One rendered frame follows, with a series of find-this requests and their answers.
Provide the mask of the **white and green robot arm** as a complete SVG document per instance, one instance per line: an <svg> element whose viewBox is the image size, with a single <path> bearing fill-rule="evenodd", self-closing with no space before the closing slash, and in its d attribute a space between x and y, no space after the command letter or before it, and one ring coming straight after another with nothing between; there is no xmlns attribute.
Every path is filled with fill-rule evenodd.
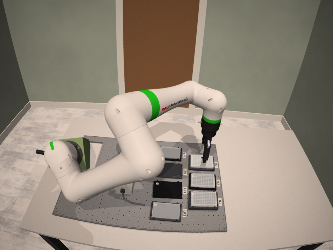
<svg viewBox="0 0 333 250"><path fill-rule="evenodd" d="M65 198L82 203L106 190L157 177L164 168L165 157L147 123L185 104L203 109L198 121L203 130L219 130L227 105L225 95L195 81L186 81L111 98L104 116L121 153L93 169L82 172L79 164L83 153L73 141L54 140L45 151L37 149L36 153L44 155Z"/></svg>

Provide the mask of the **grey push-button control panel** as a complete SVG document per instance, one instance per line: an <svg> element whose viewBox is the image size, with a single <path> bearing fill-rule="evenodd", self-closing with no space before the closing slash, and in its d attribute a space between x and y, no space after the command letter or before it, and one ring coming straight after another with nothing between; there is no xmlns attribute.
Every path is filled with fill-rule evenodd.
<svg viewBox="0 0 333 250"><path fill-rule="evenodd" d="M134 203L134 202L131 202L131 201L124 198L124 194L126 194L126 195L132 195L133 194L133 187L134 187L134 183L130 183L130 184L115 187L114 189L116 190L116 192L115 192L116 194L122 194L123 199L125 201L128 201L132 204L144 205L145 206L145 204Z"/></svg>

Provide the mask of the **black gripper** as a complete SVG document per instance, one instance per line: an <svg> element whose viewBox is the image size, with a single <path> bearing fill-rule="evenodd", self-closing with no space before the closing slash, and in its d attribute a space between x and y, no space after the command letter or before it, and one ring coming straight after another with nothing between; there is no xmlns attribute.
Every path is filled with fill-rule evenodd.
<svg viewBox="0 0 333 250"><path fill-rule="evenodd" d="M202 158L201 166L205 167L207 160L209 158L212 137L214 137L216 135L216 132L207 132L202 129L201 133L203 135L202 145L201 145L201 149L200 149L200 153L203 153L203 157L201 157Z"/></svg>

